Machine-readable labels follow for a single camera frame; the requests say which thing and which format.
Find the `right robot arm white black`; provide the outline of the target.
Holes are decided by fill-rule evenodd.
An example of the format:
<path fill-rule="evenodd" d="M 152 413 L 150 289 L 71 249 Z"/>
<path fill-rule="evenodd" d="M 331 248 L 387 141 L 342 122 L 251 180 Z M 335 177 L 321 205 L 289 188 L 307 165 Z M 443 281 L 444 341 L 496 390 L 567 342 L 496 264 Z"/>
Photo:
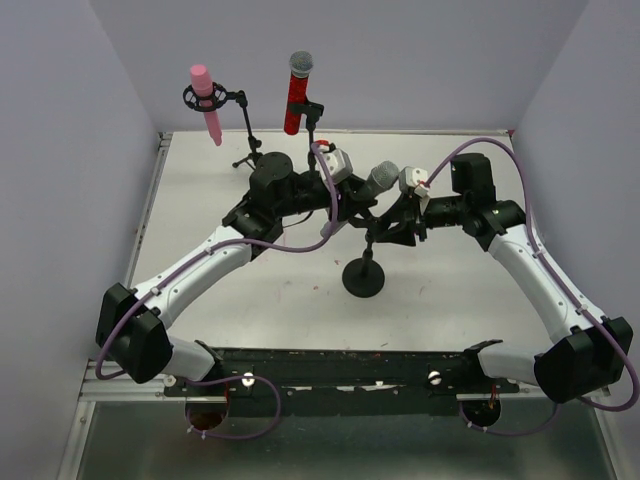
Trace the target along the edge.
<path fill-rule="evenodd" d="M 639 400 L 639 377 L 628 358 L 633 330 L 622 317 L 611 319 L 579 291 L 543 248 L 529 211 L 513 201 L 500 201 L 490 160 L 468 153 L 447 157 L 453 193 L 433 198 L 434 176 L 417 167 L 399 169 L 385 162 L 371 173 L 375 188 L 397 185 L 401 197 L 382 217 L 390 233 L 407 231 L 410 240 L 424 239 L 429 229 L 459 226 L 474 238 L 512 277 L 543 322 L 552 342 L 534 354 L 498 342 L 477 354 L 483 374 L 540 387 L 557 404 L 585 401 L 589 393 L 629 374 L 632 391 L 620 412 Z"/>

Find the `pink microphone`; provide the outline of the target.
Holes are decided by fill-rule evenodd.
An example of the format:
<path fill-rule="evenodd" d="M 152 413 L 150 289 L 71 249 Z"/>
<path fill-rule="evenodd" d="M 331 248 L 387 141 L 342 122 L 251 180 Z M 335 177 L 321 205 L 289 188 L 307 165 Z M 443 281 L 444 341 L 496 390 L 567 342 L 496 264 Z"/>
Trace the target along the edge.
<path fill-rule="evenodd" d="M 215 107 L 214 84 L 208 68 L 202 64 L 193 65 L 190 68 L 191 86 L 198 97 L 199 106 L 203 107 L 205 124 L 210 138 L 216 146 L 223 143 L 223 134 L 220 120 Z"/>

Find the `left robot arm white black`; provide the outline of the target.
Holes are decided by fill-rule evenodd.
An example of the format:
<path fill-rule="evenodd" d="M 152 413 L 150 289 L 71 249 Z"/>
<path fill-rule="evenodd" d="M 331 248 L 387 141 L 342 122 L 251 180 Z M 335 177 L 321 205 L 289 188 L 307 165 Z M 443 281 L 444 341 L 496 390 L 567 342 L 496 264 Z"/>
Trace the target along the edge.
<path fill-rule="evenodd" d="M 165 374 L 199 383 L 212 372 L 212 353 L 195 341 L 172 338 L 169 330 L 215 283 L 263 252 L 311 253 L 338 230 L 346 199 L 339 187 L 353 176 L 350 158 L 326 142 L 312 143 L 311 154 L 320 169 L 302 175 L 280 152 L 263 156 L 247 198 L 205 241 L 155 277 L 133 288 L 117 283 L 105 292 L 96 331 L 98 379 L 128 375 L 142 384 Z M 277 244 L 283 217 L 318 210 L 327 211 L 328 222 L 316 243 Z"/>

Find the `black tripod shock mount stand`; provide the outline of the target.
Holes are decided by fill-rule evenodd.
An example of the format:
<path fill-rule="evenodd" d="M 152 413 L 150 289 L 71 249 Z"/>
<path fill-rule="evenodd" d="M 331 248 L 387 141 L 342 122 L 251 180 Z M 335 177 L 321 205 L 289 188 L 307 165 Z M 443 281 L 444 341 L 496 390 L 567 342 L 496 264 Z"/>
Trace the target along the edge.
<path fill-rule="evenodd" d="M 257 161 L 263 156 L 263 153 L 260 151 L 260 148 L 262 147 L 262 141 L 254 135 L 248 112 L 248 99 L 246 97 L 246 93 L 243 90 L 228 91 L 221 84 L 218 84 L 216 82 L 213 82 L 213 84 L 216 100 L 214 109 L 217 111 L 217 113 L 227 103 L 235 103 L 240 108 L 244 120 L 244 129 L 247 135 L 249 153 L 244 158 L 233 162 L 232 167 L 238 168 L 241 165 L 247 165 L 251 170 L 254 170 L 256 168 Z M 205 109 L 199 106 L 198 97 L 194 93 L 191 85 L 188 85 L 183 90 L 182 100 L 190 110 L 203 115 Z"/>

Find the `red glitter microphone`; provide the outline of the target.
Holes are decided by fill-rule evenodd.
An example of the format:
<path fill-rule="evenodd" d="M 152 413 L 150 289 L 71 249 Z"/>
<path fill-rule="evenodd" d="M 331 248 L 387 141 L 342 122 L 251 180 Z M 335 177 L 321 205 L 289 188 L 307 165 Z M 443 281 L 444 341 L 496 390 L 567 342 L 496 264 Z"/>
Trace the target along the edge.
<path fill-rule="evenodd" d="M 293 136 L 299 132 L 301 113 L 295 113 L 291 106 L 305 103 L 309 75 L 313 67 L 313 57 L 308 51 L 296 51 L 289 59 L 290 79 L 284 117 L 284 132 L 288 135 Z"/>

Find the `black round base stand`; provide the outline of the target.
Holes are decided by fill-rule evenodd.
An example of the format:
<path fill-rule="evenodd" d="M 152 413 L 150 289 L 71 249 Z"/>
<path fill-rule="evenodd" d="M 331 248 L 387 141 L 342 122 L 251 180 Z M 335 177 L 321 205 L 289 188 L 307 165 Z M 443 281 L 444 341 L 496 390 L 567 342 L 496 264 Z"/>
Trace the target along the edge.
<path fill-rule="evenodd" d="M 324 106 L 322 104 L 312 102 L 308 99 L 305 99 L 302 103 L 289 103 L 288 111 L 294 114 L 300 114 L 301 116 L 305 116 L 305 129 L 308 135 L 308 153 L 307 153 L 307 164 L 308 164 L 308 172 L 315 173 L 317 160 L 315 159 L 315 155 L 310 148 L 310 146 L 315 141 L 315 130 L 318 122 L 322 118 L 324 114 Z"/>
<path fill-rule="evenodd" d="M 373 255 L 377 220 L 372 214 L 366 214 L 361 218 L 354 218 L 350 224 L 355 228 L 366 229 L 366 246 L 359 258 L 351 260 L 344 267 L 342 284 L 351 295 L 357 298 L 371 298 L 381 292 L 386 280 L 382 266 Z"/>

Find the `silver microphone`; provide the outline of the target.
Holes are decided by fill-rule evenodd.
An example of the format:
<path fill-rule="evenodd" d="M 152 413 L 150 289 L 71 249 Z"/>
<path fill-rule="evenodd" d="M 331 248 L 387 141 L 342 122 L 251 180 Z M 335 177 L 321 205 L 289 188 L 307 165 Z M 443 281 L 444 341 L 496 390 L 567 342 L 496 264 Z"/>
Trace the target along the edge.
<path fill-rule="evenodd" d="M 399 168 L 393 162 L 383 161 L 372 168 L 366 179 L 362 179 L 354 173 L 347 179 L 362 179 L 364 181 L 364 186 L 357 192 L 357 195 L 362 199 L 369 200 L 369 208 L 371 208 L 377 204 L 377 197 L 379 195 L 393 187 L 395 182 L 398 180 L 398 177 Z M 359 212 L 358 214 L 364 214 L 369 208 Z M 332 226 L 331 220 L 328 220 L 321 229 L 321 236 L 328 238 L 329 236 L 337 233 L 346 223 L 355 217 L 356 216 L 352 218 L 338 217 L 334 226 Z"/>

